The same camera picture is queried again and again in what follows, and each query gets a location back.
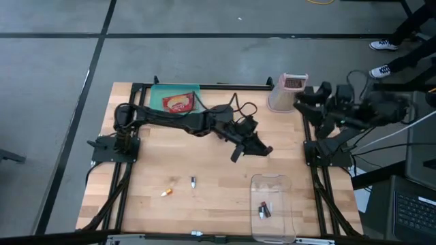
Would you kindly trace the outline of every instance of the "white cable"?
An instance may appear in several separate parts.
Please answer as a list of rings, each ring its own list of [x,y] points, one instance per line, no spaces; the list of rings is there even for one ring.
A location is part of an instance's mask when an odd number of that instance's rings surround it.
[[[431,112],[431,113],[428,113],[426,116],[424,116],[424,117],[421,118],[420,120],[417,120],[416,122],[414,122],[414,123],[408,125],[407,127],[403,128],[403,129],[398,130],[397,132],[395,132],[395,133],[391,133],[390,135],[387,135],[387,136],[385,136],[385,137],[381,137],[381,138],[379,138],[378,140],[374,140],[373,142],[368,143],[368,144],[366,144],[366,145],[364,145],[364,146],[358,148],[358,149],[357,149],[353,154],[356,154],[359,150],[362,150],[363,148],[365,148],[365,147],[367,147],[367,146],[370,146],[370,145],[372,145],[372,144],[374,144],[374,143],[377,143],[377,142],[379,142],[379,141],[382,141],[382,140],[384,140],[384,139],[387,139],[387,138],[389,138],[389,137],[391,137],[391,136],[393,136],[393,135],[396,135],[397,133],[400,133],[400,132],[402,132],[402,131],[404,131],[404,130],[410,128],[410,127],[413,127],[413,126],[417,125],[418,123],[422,122],[423,120],[427,119],[428,117],[434,115],[435,113],[436,113],[436,111]]]

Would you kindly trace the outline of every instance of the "clear plastic container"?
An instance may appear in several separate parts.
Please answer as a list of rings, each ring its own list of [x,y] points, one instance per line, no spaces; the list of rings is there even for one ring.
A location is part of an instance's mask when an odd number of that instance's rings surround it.
[[[292,220],[291,180],[279,174],[256,174],[251,178],[251,234],[258,242],[289,244],[295,241]],[[265,202],[270,217],[260,216]]]

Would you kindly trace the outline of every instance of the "marker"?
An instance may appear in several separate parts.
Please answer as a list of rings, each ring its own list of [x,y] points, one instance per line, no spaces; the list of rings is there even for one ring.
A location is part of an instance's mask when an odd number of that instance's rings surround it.
[[[259,217],[260,219],[264,219],[265,217],[264,208],[262,206],[259,207]]]
[[[271,217],[270,210],[268,210],[268,207],[266,206],[266,203],[263,201],[260,205],[261,205],[261,207],[263,207],[263,209],[264,209],[265,216],[266,216],[267,218]]]
[[[196,177],[191,177],[191,186],[194,189],[196,187],[197,179]]]
[[[201,231],[191,231],[191,235],[201,236],[203,233]]]
[[[165,197],[166,195],[169,195],[169,194],[171,194],[172,193],[172,189],[167,189],[166,191],[164,191],[162,194],[161,194],[161,197]]]

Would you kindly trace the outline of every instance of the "black pants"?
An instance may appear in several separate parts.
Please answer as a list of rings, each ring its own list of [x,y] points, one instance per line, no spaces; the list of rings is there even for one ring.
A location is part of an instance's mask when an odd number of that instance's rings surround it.
[[[426,21],[433,17],[431,11],[427,6],[422,6],[419,10],[416,10],[394,34],[389,38],[389,42],[393,45],[400,45],[403,40],[408,37],[414,29],[420,27]],[[406,67],[416,66],[418,61],[428,55],[436,52],[436,37],[432,37],[425,41],[420,47],[416,48],[408,55],[397,58],[388,64],[391,72],[398,72]]]

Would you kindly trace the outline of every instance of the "concrete floor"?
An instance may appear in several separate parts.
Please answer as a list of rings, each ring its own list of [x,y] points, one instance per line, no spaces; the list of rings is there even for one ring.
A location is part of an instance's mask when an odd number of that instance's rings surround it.
[[[92,32],[102,29],[109,1],[0,2],[1,32]],[[406,18],[399,3],[314,5],[304,0],[118,1],[109,33],[391,33]],[[368,39],[107,39],[83,111],[48,233],[73,231],[93,140],[113,82],[263,84],[285,71],[308,73],[310,85],[345,83],[409,52],[369,50]],[[0,148],[27,156],[0,164],[0,237],[29,235],[82,88],[96,39],[0,39]],[[422,68],[390,81],[407,81]],[[364,80],[354,78],[356,91]],[[396,131],[376,129],[361,144]],[[405,142],[406,134],[374,147]],[[368,156],[379,165],[385,151]],[[359,162],[369,171],[370,165]]]

